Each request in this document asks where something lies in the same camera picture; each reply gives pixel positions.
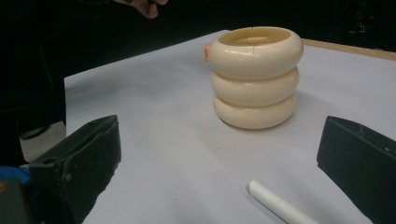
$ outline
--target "stacked rings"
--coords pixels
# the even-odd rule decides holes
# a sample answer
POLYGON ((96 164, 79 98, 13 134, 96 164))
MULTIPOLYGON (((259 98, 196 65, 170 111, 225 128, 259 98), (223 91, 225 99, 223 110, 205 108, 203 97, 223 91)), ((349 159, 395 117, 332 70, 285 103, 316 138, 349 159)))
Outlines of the stacked rings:
POLYGON ((231 31, 206 47, 218 116, 233 126, 263 129, 293 112, 301 38, 277 27, 231 31))

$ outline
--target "finger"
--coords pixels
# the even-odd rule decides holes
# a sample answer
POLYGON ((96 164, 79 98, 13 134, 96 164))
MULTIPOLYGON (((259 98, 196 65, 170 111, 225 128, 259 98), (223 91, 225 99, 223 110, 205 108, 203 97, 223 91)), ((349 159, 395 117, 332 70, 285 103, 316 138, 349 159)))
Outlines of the finger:
POLYGON ((147 0, 134 0, 131 6, 136 8, 146 18, 154 19, 158 16, 156 4, 149 4, 147 0))
POLYGON ((158 5, 163 6, 168 2, 168 0, 155 0, 154 2, 157 3, 158 5))

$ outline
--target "black object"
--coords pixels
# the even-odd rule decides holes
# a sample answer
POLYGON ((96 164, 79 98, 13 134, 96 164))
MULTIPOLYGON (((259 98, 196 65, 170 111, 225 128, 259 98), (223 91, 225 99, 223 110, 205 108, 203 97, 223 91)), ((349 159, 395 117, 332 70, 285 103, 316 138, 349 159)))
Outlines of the black object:
POLYGON ((327 117, 318 167, 374 223, 396 223, 396 142, 359 123, 327 117))
MULTIPOLYGON (((110 182, 120 158, 117 116, 85 124, 28 165, 31 178, 23 188, 6 188, 23 196, 14 199, 21 202, 10 211, 13 219, 5 219, 12 215, 0 216, 0 223, 82 223, 110 182)), ((0 211, 9 210, 12 204, 0 202, 0 211)))

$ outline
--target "blue object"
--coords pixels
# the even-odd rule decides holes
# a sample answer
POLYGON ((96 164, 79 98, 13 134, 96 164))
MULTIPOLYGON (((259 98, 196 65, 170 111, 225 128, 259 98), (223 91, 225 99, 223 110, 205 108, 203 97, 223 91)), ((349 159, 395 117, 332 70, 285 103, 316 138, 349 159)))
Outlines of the blue object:
POLYGON ((30 179, 30 170, 26 167, 0 166, 0 179, 16 178, 22 184, 30 179))

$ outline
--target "white tabletop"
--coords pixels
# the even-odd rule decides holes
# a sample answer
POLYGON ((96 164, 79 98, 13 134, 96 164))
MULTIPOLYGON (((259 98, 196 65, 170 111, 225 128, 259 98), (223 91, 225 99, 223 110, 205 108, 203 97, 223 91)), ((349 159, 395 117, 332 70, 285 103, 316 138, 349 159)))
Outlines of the white tabletop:
POLYGON ((396 62, 305 46, 293 115, 247 131, 212 105, 204 45, 224 32, 65 80, 68 134, 120 122, 122 162, 85 223, 283 223, 248 194, 251 179, 319 223, 370 223, 316 156, 327 116, 396 139, 396 62))

